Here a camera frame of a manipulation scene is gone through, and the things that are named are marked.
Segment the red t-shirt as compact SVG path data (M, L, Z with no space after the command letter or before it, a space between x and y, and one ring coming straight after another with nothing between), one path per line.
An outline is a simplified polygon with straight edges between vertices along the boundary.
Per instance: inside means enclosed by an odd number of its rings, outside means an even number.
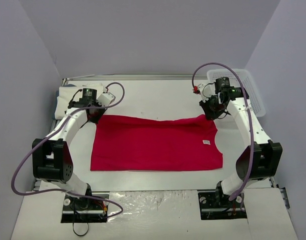
M222 168L215 123L104 115L96 125L91 171L188 172Z

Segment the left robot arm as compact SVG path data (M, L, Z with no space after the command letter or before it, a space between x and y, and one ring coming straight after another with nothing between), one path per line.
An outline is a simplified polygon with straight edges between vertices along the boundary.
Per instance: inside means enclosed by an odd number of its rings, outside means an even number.
M35 139L32 147L38 148L32 154L32 168L35 178L57 185L59 188L76 196L75 203L82 209L93 205L93 195L89 184L80 180L73 172L73 161L69 145L79 129L88 121L97 121L105 113L97 100L97 90L83 88L78 101L71 100L65 115L47 141L40 144Z

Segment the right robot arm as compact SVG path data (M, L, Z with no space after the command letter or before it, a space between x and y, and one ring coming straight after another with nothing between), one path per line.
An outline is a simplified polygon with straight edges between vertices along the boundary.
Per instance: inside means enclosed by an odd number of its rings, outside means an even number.
M214 121L231 116L245 147L233 173L217 183L214 199L217 205L225 207L245 187L276 174L283 148L264 131L243 87L232 86L228 77L222 77L212 83L201 83L196 89L201 95L199 105L206 119Z

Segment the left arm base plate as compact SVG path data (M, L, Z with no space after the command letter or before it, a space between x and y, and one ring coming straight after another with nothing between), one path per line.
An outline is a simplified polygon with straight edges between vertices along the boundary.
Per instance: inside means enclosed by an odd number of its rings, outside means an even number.
M65 195L61 223L105 223L108 203L89 198Z

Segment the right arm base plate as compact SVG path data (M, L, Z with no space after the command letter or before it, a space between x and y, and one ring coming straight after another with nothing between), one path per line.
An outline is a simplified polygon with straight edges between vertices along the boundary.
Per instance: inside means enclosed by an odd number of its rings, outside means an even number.
M246 219L241 200L218 203L214 190L198 191L200 218L203 221Z

